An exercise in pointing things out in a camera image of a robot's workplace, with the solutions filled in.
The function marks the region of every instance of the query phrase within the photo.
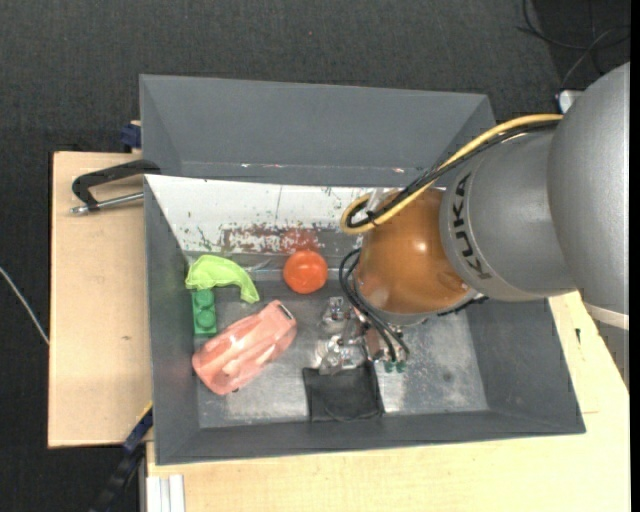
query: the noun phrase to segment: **wooden board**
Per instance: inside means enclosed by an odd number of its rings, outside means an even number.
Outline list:
[[[51,226],[49,446],[122,442],[151,399],[142,201],[74,216],[75,177],[139,158],[54,155]],[[106,199],[142,179],[97,187]]]

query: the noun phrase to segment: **cable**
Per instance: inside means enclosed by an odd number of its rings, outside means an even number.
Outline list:
[[[353,201],[342,214],[342,218],[340,219],[340,228],[342,231],[350,235],[370,231],[374,227],[385,223],[391,217],[403,210],[412,201],[417,199],[425,190],[427,190],[440,176],[442,176],[442,174],[451,170],[456,162],[460,163],[468,155],[473,154],[476,150],[483,147],[483,144],[490,144],[492,139],[496,138],[498,138],[499,141],[511,138],[514,131],[522,133],[523,130],[519,129],[523,127],[533,129],[540,125],[557,123],[560,119],[562,119],[562,116],[559,114],[534,114],[512,119],[494,126],[473,139],[471,142],[467,143],[442,164],[435,166],[427,173],[420,176],[417,180],[414,180],[414,182],[405,187],[405,189],[402,190],[389,204],[383,206],[378,212],[368,212],[367,215],[369,218],[367,220],[354,224],[352,222],[353,216],[363,210],[364,205],[369,201],[371,195],[365,194],[359,197]]]
[[[567,80],[569,80],[569,77],[576,71],[576,69],[578,69],[578,66],[582,63],[582,61],[586,59],[589,55],[591,55],[591,52],[597,48],[597,44],[602,39],[604,39],[605,37],[607,37],[609,34],[611,34],[616,30],[629,30],[629,36],[627,37],[631,36],[631,25],[620,25],[620,26],[612,27],[608,30],[605,30],[602,34],[600,34],[596,39],[593,40],[593,42],[585,49],[585,52],[580,56],[580,58],[573,64],[573,66],[571,66],[569,71],[567,71],[567,73],[564,75],[564,78],[562,79],[562,82],[560,84],[560,90],[565,88],[567,84]]]
[[[518,30],[521,30],[521,31],[527,33],[527,34],[531,34],[531,35],[537,37],[538,39],[543,40],[546,43],[553,44],[555,46],[559,46],[560,48],[566,48],[568,50],[578,50],[578,51],[605,50],[607,48],[611,48],[613,46],[616,46],[616,45],[626,41],[631,36],[631,34],[629,34],[628,36],[620,38],[619,40],[613,41],[613,42],[608,43],[606,45],[595,46],[595,47],[592,47],[593,42],[590,43],[588,46],[580,46],[580,45],[565,43],[564,41],[559,41],[557,39],[553,39],[553,38],[547,36],[546,34],[543,34],[542,32],[540,32],[540,30],[538,30],[533,25],[533,22],[531,21],[531,17],[529,16],[529,10],[527,9],[527,2],[528,2],[528,0],[522,0],[522,15],[524,17],[524,21],[527,24],[527,26],[526,27],[516,27],[516,28]],[[590,13],[589,14],[590,14],[590,17],[591,17],[591,32],[592,32],[593,37],[595,38],[595,26],[593,25],[593,12],[592,12],[593,7],[591,5],[591,2],[589,2],[589,9],[590,9]]]
[[[33,309],[31,309],[31,306],[29,306],[27,299],[25,299],[22,293],[20,293],[20,290],[18,290],[18,287],[15,285],[11,277],[9,277],[9,274],[1,266],[0,266],[0,274],[2,274],[2,277],[6,279],[7,283],[9,283],[9,286],[13,290],[13,293],[15,293],[18,299],[20,299],[20,302],[22,302],[22,305],[27,310],[27,313],[29,313],[31,320],[33,321],[34,325],[37,327],[38,332],[40,333],[40,336],[42,336],[42,339],[44,340],[44,342],[47,345],[49,345],[49,337],[47,336],[47,333],[42,328],[42,325],[40,325],[40,322],[38,321],[38,318],[33,312]]]
[[[349,254],[347,254],[343,258],[342,262],[340,263],[340,268],[338,270],[338,279],[340,281],[340,285],[342,286],[342,290],[344,291],[345,295],[347,296],[347,300],[351,303],[351,305],[355,307],[358,311],[360,311],[367,318],[371,326],[376,331],[378,331],[378,333],[384,340],[385,344],[387,345],[387,348],[389,349],[389,355],[391,356],[391,361],[395,363],[398,360],[397,352],[396,352],[395,346],[393,345],[393,341],[395,341],[402,348],[402,350],[405,352],[405,358],[408,359],[409,355],[411,354],[411,351],[409,350],[409,347],[402,339],[402,336],[396,334],[396,332],[391,328],[388,322],[384,321],[382,318],[380,318],[376,313],[371,311],[371,309],[369,309],[365,305],[364,301],[360,299],[360,297],[358,296],[358,292],[355,289],[355,287],[352,289],[349,286],[349,277],[351,276],[351,274],[353,273],[354,269],[356,268],[359,262],[359,259],[360,259],[359,254],[360,254],[360,249],[354,249]],[[346,267],[347,262],[349,261],[349,259],[351,259],[353,256],[356,256],[356,255],[357,257],[354,259],[353,263],[349,266],[349,269],[345,272],[344,269]]]

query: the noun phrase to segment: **black object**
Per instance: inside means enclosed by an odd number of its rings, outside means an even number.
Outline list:
[[[98,201],[89,191],[91,187],[135,176],[136,174],[160,174],[160,168],[149,160],[136,160],[78,176],[71,185],[71,190],[78,196],[78,199],[87,205],[89,211],[95,211],[99,209],[99,206]]]
[[[89,507],[89,512],[110,512],[129,487],[143,460],[144,445],[138,445],[132,453],[126,454],[109,477],[105,488]]]
[[[141,441],[152,425],[153,409],[149,407],[123,443],[124,456],[89,507],[89,512],[110,512],[124,494],[144,460],[144,444]]]
[[[373,365],[321,375],[318,370],[302,370],[311,421],[354,421],[384,413],[378,379]]]

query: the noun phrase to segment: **green building block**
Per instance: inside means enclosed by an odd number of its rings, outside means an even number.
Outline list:
[[[196,336],[212,336],[218,332],[213,291],[198,290],[191,294],[193,331]]]

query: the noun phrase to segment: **metal clamp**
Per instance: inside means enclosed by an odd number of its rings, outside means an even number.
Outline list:
[[[84,214],[94,212],[109,206],[116,206],[122,203],[142,199],[142,192],[129,194],[122,197],[98,201],[89,191],[91,187],[110,183],[112,181],[121,180],[137,174],[160,174],[160,168],[149,160],[136,160],[122,165],[116,165],[100,171],[91,172],[78,176],[71,190],[80,199],[84,205],[71,208],[70,212],[75,214]]]

